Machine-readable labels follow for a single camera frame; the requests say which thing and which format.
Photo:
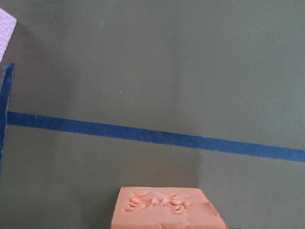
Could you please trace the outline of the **pink foam cube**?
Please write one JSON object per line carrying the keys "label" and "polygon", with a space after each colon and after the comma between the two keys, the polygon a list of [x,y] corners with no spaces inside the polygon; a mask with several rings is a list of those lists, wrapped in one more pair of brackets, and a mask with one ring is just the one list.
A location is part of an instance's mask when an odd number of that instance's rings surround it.
{"label": "pink foam cube", "polygon": [[3,59],[16,24],[16,18],[11,16],[5,10],[0,10],[0,62]]}

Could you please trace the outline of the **orange foam cube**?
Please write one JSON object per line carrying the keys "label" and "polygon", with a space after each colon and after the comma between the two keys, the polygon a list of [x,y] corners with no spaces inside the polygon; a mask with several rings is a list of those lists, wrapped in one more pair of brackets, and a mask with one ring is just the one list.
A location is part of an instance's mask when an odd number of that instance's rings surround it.
{"label": "orange foam cube", "polygon": [[112,229],[225,229],[227,225],[198,188],[122,187]]}

